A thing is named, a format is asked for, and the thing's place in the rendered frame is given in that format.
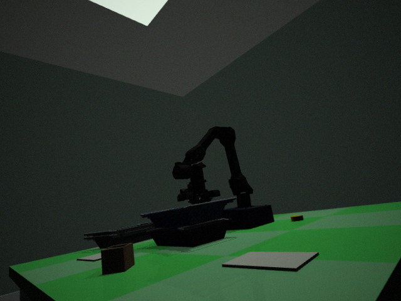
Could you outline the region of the grey flat panel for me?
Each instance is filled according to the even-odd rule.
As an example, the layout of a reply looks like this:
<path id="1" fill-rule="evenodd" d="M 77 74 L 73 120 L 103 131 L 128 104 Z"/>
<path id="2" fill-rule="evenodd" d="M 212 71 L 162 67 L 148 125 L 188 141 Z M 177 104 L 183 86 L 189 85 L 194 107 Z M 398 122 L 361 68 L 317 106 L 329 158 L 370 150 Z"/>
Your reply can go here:
<path id="1" fill-rule="evenodd" d="M 250 251 L 222 266 L 297 272 L 317 256 L 319 252 Z"/>
<path id="2" fill-rule="evenodd" d="M 78 258 L 78 261 L 98 261 L 101 260 L 102 256 L 101 253 L 95 254 L 95 255 L 90 255 L 90 256 L 86 256 L 83 258 Z"/>

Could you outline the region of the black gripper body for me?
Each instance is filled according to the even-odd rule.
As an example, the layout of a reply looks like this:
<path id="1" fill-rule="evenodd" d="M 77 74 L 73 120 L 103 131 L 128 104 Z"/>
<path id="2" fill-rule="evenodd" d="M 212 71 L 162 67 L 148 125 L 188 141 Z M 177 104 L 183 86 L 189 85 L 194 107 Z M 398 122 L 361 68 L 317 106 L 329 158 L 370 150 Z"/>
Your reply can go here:
<path id="1" fill-rule="evenodd" d="M 193 201 L 193 200 L 196 200 L 199 198 L 207 199 L 207 198 L 221 196 L 219 190 L 208 191 L 208 189 L 206 189 L 206 187 L 205 187 L 205 182 L 207 182 L 207 181 L 203 177 L 197 177 L 197 178 L 191 179 L 189 184 L 191 185 L 192 192 L 178 194 L 177 201 L 184 201 L 184 200 L 188 200 L 188 199 L 189 199 L 189 201 Z M 198 194 L 198 195 L 196 195 L 196 194 Z"/>

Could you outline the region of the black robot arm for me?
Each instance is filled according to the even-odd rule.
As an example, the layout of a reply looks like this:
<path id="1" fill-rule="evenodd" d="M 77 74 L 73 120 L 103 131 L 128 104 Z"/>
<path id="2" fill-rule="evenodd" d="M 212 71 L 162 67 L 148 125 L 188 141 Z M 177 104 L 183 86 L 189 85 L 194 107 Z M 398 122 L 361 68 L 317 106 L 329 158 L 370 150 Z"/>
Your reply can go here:
<path id="1" fill-rule="evenodd" d="M 236 135 L 232 127 L 215 126 L 210 128 L 200 142 L 186 152 L 183 162 L 175 162 L 175 166 L 172 171 L 174 179 L 193 179 L 197 177 L 204 177 L 202 168 L 206 167 L 206 165 L 200 161 L 203 160 L 206 154 L 206 149 L 210 146 L 214 139 L 219 139 L 226 151 L 226 156 L 231 171 L 229 185 L 233 195 L 237 196 L 236 208 L 253 207 L 251 206 L 250 198 L 250 194 L 253 194 L 253 189 L 247 183 L 246 177 L 241 173 L 236 149 L 234 146 Z"/>

